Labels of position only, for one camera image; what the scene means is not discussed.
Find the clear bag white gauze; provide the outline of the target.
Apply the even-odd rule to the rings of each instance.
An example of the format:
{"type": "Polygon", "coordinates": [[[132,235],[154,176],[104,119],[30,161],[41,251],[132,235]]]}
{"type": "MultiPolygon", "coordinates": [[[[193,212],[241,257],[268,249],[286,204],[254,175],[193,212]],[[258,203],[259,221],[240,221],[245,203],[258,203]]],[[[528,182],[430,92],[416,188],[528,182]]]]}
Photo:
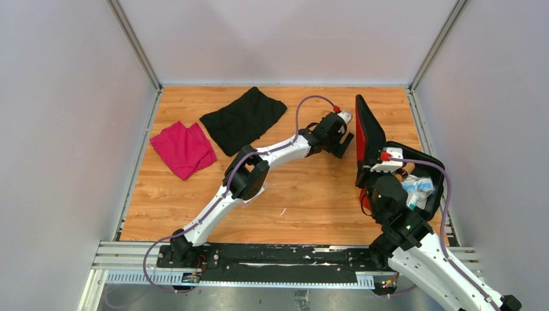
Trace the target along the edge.
{"type": "Polygon", "coordinates": [[[256,201],[265,191],[267,191],[269,188],[271,188],[272,184],[269,183],[269,182],[265,182],[261,189],[258,191],[258,193],[253,196],[251,199],[249,200],[245,200],[243,201],[242,205],[241,205],[241,208],[242,209],[246,209],[248,208],[248,206],[250,206],[251,203],[253,203],[254,201],[256,201]]]}

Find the brown bottle orange cap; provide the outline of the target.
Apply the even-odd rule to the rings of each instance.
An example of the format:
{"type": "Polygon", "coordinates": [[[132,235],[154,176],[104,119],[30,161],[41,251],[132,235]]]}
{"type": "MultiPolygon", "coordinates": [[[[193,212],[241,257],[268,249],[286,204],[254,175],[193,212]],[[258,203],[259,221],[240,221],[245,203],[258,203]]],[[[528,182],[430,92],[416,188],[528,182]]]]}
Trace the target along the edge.
{"type": "Polygon", "coordinates": [[[409,175],[408,171],[405,170],[404,168],[397,169],[394,174],[395,178],[398,181],[403,181],[408,175],[409,175]]]}

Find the red black medicine kit case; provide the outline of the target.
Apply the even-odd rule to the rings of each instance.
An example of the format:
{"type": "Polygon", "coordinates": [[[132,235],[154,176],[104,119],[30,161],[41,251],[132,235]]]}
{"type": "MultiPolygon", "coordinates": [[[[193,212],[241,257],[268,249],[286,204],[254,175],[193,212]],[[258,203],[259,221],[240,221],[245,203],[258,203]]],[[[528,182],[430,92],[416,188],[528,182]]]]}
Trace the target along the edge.
{"type": "MultiPolygon", "coordinates": [[[[371,171],[374,165],[380,163],[379,156],[386,148],[402,149],[405,159],[426,161],[441,168],[444,167],[440,160],[431,155],[395,141],[388,141],[382,126],[360,94],[355,97],[355,116],[358,166],[355,186],[361,189],[361,194],[364,194],[365,190],[372,186],[378,177],[386,174],[385,172],[371,171]]],[[[434,183],[435,191],[427,198],[425,207],[421,209],[422,217],[432,220],[439,210],[444,190],[444,176],[438,169],[429,165],[416,165],[412,175],[431,178],[434,183]]]]}

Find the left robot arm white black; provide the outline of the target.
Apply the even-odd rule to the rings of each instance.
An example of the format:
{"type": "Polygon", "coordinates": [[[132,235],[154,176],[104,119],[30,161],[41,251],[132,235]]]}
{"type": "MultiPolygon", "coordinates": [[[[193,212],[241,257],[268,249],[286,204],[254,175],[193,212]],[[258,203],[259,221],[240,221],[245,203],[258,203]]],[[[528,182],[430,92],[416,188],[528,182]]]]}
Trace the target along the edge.
{"type": "Polygon", "coordinates": [[[342,158],[354,135],[348,133],[353,115],[348,111],[330,112],[320,122],[297,130],[292,137],[267,147],[244,146],[225,171],[223,183],[204,209],[186,226],[165,239],[158,259],[184,268],[192,267],[218,224],[233,208],[259,196],[270,171],[288,162],[320,152],[342,158]]]}

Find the clear bag blue items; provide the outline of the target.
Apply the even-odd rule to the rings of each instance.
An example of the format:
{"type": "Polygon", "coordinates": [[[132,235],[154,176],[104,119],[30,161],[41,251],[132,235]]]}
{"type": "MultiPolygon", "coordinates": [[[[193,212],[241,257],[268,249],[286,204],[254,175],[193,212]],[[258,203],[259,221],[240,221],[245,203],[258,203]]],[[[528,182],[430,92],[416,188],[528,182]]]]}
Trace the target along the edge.
{"type": "Polygon", "coordinates": [[[409,176],[401,182],[404,190],[409,192],[426,192],[432,193],[435,190],[434,183],[429,177],[414,177],[409,176]]]}

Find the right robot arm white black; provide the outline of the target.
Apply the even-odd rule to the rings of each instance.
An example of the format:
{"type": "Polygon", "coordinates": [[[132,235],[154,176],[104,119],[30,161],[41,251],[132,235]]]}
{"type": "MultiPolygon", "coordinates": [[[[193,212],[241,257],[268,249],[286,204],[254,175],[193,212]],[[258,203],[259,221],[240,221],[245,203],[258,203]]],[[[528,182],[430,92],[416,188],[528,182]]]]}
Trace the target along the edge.
{"type": "Polygon", "coordinates": [[[370,244],[370,262],[406,276],[445,310],[520,310],[464,266],[421,213],[407,207],[407,192],[394,176],[381,176],[365,190],[381,234],[370,244]]]}

